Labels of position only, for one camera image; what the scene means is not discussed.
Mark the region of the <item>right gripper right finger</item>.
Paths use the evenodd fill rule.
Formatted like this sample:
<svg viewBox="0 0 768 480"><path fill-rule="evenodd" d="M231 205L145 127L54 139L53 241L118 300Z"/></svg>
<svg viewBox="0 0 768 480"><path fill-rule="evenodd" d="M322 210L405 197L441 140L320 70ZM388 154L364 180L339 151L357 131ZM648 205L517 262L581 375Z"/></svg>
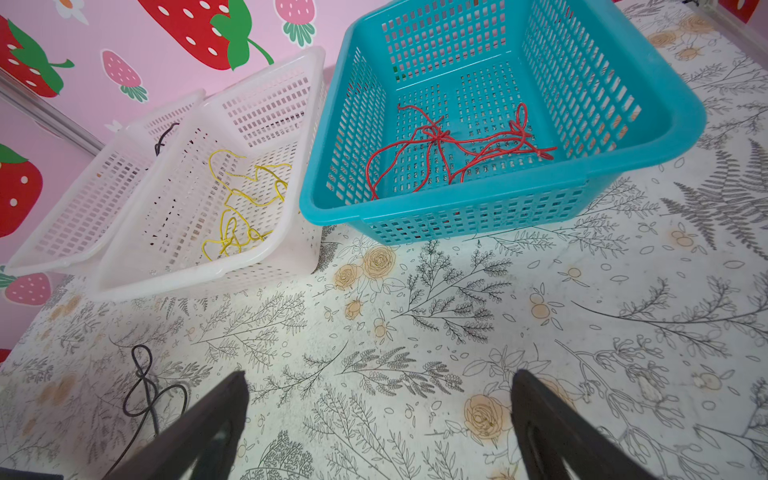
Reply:
<svg viewBox="0 0 768 480"><path fill-rule="evenodd" d="M515 373L510 396L513 429L530 479L651 477L529 371Z"/></svg>

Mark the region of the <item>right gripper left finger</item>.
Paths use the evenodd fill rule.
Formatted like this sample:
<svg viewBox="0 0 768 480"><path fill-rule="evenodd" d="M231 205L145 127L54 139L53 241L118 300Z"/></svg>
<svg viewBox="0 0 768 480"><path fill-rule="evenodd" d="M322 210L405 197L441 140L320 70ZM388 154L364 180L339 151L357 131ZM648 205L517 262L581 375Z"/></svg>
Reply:
<svg viewBox="0 0 768 480"><path fill-rule="evenodd" d="M235 371L108 479L226 479L245 428L249 391Z"/></svg>

